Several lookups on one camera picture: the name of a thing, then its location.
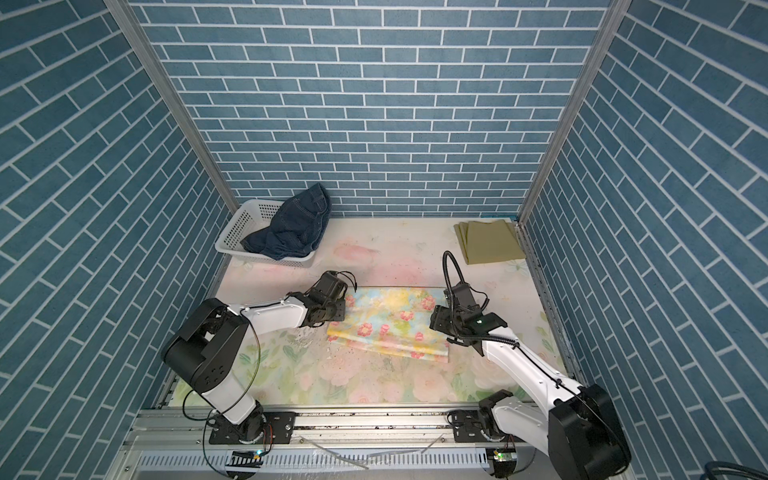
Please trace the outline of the aluminium corner post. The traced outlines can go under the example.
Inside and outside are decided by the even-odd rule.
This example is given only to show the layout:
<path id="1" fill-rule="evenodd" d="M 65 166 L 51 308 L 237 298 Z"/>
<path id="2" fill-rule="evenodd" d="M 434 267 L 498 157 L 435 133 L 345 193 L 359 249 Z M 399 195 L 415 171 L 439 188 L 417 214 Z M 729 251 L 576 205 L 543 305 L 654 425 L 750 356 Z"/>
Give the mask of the aluminium corner post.
<path id="1" fill-rule="evenodd" d="M 519 211 L 517 221 L 521 228 L 528 223 L 533 215 L 536 202 L 544 189 L 547 178 L 557 162 L 558 155 L 564 146 L 579 110 L 630 5 L 630 0 L 617 0 L 609 4 L 609 8 L 597 30 L 594 43 L 585 58 L 581 73 L 574 84 L 573 91 L 562 111 L 557 128 L 551 137 L 548 148 L 542 157 L 531 187 Z"/>
<path id="2" fill-rule="evenodd" d="M 129 2 L 124 0 L 105 0 L 104 4 L 135 52 L 139 62 L 176 121 L 184 138 L 195 152 L 199 163 L 208 174 L 221 199 L 231 213 L 236 212 L 239 208 L 239 202 L 224 179 L 220 168 Z"/>

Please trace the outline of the olive green skirt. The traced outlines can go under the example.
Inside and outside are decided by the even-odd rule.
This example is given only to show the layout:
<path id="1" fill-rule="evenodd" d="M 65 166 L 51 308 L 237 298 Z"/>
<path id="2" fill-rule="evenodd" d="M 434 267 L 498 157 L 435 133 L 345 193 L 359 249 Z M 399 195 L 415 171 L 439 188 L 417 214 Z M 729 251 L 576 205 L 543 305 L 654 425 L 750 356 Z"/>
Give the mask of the olive green skirt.
<path id="1" fill-rule="evenodd" d="M 454 226 L 465 262 L 468 265 L 524 260 L 525 253 L 513 223 L 468 221 Z"/>

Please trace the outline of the white plastic laundry basket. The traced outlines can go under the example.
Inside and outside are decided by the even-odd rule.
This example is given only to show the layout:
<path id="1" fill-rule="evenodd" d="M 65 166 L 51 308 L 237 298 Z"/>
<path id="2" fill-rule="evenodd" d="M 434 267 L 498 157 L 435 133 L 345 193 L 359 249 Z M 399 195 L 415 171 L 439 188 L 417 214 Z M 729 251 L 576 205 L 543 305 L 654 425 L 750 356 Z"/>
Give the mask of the white plastic laundry basket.
<path id="1" fill-rule="evenodd" d="M 274 260 L 262 254 L 250 253 L 241 244 L 247 235 L 268 227 L 281 205 L 280 201 L 275 200 L 246 201 L 232 215 L 220 233 L 215 242 L 216 251 L 242 262 L 309 268 L 314 262 L 314 252 L 304 257 L 285 257 L 282 260 Z"/>

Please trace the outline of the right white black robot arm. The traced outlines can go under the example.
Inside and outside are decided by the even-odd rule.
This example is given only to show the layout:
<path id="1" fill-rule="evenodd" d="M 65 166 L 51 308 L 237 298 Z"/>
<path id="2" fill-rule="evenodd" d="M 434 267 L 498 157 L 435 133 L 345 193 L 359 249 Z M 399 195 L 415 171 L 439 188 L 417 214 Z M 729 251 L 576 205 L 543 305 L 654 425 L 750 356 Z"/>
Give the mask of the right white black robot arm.
<path id="1" fill-rule="evenodd" d="M 449 286 L 432 330 L 472 348 L 499 367 L 530 400 L 500 390 L 478 404 L 476 429 L 490 441 L 520 438 L 546 454 L 562 479 L 608 479 L 632 454 L 613 402 L 599 385 L 584 386 L 537 356 L 497 314 L 486 312 L 467 283 Z"/>

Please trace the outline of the floral pastel skirt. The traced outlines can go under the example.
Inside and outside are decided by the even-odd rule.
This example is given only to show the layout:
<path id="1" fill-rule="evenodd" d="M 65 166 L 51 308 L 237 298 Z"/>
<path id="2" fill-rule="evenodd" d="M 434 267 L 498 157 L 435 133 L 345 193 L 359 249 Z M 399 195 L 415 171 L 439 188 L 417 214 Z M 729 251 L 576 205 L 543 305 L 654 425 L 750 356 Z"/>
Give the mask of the floral pastel skirt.
<path id="1" fill-rule="evenodd" d="M 449 343 L 430 328 L 436 307 L 446 304 L 438 288 L 359 288 L 345 297 L 345 317 L 328 324 L 327 339 L 382 355 L 446 363 Z"/>

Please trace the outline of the left aluminium corner post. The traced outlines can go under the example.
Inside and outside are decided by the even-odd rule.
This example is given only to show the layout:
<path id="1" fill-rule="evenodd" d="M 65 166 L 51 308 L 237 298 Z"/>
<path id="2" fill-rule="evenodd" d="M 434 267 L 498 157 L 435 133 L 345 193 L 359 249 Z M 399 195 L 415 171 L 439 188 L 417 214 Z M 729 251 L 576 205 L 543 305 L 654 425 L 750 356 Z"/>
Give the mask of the left aluminium corner post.
<path id="1" fill-rule="evenodd" d="M 124 0 L 105 0 L 104 4 L 135 52 L 139 62 L 176 121 L 184 138 L 195 152 L 199 163 L 208 174 L 221 199 L 231 213 L 236 212 L 239 208 L 239 202 L 224 179 L 220 168 L 129 2 Z"/>

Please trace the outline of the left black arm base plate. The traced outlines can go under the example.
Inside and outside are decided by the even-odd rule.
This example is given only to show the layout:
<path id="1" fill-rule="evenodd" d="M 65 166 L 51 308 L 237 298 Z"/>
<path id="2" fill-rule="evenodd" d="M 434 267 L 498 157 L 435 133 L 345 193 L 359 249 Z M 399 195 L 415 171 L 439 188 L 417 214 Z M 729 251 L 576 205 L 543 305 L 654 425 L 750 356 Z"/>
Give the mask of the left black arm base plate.
<path id="1" fill-rule="evenodd" d="M 293 412 L 252 412 L 242 423 L 233 424 L 223 415 L 214 415 L 206 422 L 211 430 L 212 445 L 289 444 L 293 435 L 296 414 Z"/>

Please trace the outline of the blue denim skirt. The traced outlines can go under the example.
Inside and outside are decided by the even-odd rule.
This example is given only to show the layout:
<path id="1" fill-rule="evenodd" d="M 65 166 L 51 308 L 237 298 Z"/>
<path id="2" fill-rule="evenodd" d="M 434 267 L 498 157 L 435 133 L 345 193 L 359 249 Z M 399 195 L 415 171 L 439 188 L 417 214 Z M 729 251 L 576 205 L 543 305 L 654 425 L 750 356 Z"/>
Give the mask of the blue denim skirt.
<path id="1" fill-rule="evenodd" d="M 283 202 L 267 227 L 248 234 L 240 244 L 246 252 L 275 261 L 306 257 L 318 248 L 331 213 L 327 190 L 314 184 Z"/>

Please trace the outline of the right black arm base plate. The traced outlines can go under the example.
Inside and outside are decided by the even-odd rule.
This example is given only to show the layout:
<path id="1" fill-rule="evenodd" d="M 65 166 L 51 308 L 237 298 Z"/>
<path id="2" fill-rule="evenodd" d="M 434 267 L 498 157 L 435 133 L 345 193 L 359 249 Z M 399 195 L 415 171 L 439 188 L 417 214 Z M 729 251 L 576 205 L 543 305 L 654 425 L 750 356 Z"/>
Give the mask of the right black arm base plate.
<path id="1" fill-rule="evenodd" d="M 450 410 L 446 421 L 456 443 L 525 442 L 508 415 L 496 415 L 491 409 Z"/>

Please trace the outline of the aluminium front mounting rail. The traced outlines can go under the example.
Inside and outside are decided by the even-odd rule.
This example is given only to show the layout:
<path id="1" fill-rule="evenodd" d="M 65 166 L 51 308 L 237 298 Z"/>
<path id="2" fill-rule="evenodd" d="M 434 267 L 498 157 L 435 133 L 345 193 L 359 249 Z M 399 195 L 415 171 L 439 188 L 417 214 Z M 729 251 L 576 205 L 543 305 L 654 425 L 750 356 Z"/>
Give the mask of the aluminium front mounting rail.
<path id="1" fill-rule="evenodd" d="M 456 443 L 446 421 L 473 403 L 278 406 L 296 414 L 289 444 L 212 445 L 204 423 L 178 409 L 143 410 L 109 479 L 488 479 L 493 452 L 512 449 L 515 479 L 554 479 L 549 458 L 526 442 Z"/>

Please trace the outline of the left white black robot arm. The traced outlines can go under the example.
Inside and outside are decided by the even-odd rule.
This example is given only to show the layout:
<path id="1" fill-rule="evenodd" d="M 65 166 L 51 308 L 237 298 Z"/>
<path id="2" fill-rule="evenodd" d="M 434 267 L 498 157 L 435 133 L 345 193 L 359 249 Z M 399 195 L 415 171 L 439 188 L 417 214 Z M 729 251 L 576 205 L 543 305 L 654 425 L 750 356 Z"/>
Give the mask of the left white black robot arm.
<path id="1" fill-rule="evenodd" d="M 213 408 L 206 424 L 230 443 L 270 443 L 262 405 L 233 373 L 241 345 L 278 330 L 342 322 L 347 291 L 357 288 L 351 272 L 328 270 L 308 290 L 265 304 L 228 305 L 206 299 L 168 341 L 161 358 Z"/>

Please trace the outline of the right aluminium corner post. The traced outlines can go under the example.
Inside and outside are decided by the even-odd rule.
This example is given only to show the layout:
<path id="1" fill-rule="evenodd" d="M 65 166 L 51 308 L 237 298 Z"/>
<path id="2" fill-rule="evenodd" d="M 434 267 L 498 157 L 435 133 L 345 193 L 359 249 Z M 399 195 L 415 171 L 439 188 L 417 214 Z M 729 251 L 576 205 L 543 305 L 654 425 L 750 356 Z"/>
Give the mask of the right aluminium corner post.
<path id="1" fill-rule="evenodd" d="M 536 202 L 544 189 L 547 178 L 557 162 L 558 155 L 564 146 L 579 110 L 630 5 L 630 0 L 617 0 L 609 4 L 609 8 L 597 30 L 594 43 L 585 58 L 581 73 L 574 84 L 573 91 L 562 111 L 557 128 L 551 137 L 548 148 L 542 157 L 531 187 L 519 211 L 517 221 L 521 228 L 528 223 L 533 215 Z"/>

